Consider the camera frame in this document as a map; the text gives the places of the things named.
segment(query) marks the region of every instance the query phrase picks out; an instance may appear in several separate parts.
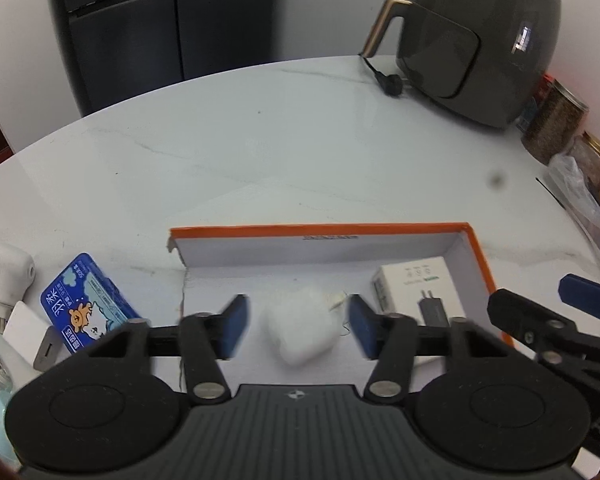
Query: white product box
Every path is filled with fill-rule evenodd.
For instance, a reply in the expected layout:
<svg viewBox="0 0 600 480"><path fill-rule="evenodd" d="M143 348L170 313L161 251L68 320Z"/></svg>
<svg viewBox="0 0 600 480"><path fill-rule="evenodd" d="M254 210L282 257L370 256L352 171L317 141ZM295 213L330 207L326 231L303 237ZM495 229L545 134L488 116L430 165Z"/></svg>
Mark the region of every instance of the white product box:
<svg viewBox="0 0 600 480"><path fill-rule="evenodd" d="M420 325L449 326L449 318L466 316L442 256L383 265L373 288L382 312L399 312Z"/></svg>

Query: jar lid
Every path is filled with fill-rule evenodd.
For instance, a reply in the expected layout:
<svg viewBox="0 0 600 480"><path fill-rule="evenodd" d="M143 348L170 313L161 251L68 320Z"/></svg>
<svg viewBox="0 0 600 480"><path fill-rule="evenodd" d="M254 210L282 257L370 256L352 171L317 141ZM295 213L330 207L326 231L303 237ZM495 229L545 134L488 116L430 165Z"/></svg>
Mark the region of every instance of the jar lid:
<svg viewBox="0 0 600 480"><path fill-rule="evenodd" d="M580 108L580 110L582 110L584 112L588 111L588 105L584 101L582 101L581 99L577 98L575 96L575 94L573 94L573 92L571 92L570 90L568 90L557 79L555 79L553 81L553 88L555 88L558 92L560 92L565 98L567 98L569 101L571 101L575 106L577 106L578 108Z"/></svg>
<svg viewBox="0 0 600 480"><path fill-rule="evenodd" d="M600 139L595 137L593 134L584 131L582 134L582 140L600 155Z"/></svg>

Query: food jar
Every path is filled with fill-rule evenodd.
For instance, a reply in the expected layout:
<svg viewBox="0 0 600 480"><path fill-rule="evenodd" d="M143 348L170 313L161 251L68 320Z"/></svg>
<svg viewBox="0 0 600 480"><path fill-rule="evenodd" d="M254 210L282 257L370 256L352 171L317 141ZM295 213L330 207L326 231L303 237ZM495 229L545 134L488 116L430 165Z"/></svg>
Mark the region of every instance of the food jar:
<svg viewBox="0 0 600 480"><path fill-rule="evenodd" d="M553 155L568 146L587 113L588 106L555 80L522 136L522 144L547 165Z"/></svg>
<svg viewBox="0 0 600 480"><path fill-rule="evenodd" d="M600 140L589 132L575 137L573 145L566 152L572 156L584 177L589 181L589 188L600 189Z"/></svg>

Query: blue clamp handle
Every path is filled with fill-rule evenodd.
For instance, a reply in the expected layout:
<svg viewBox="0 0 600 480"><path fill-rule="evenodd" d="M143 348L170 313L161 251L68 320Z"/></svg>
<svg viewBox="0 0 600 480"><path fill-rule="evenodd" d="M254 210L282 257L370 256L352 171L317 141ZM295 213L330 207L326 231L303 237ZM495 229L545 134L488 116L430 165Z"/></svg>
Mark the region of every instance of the blue clamp handle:
<svg viewBox="0 0 600 480"><path fill-rule="evenodd" d="M600 319L600 284L567 274L558 287L560 300L577 310Z"/></svg>

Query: air fryer handle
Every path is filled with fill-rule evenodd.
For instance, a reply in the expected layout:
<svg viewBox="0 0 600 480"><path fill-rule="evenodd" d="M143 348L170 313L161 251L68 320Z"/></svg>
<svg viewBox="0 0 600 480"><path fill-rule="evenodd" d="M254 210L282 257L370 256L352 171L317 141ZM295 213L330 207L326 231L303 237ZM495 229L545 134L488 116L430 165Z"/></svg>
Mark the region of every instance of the air fryer handle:
<svg viewBox="0 0 600 480"><path fill-rule="evenodd" d="M373 23L373 28L366 38L365 47L362 49L360 56L375 56L391 20L396 16L406 18L407 11L412 4L413 2L411 0L384 0L382 10L380 10L375 23Z"/></svg>

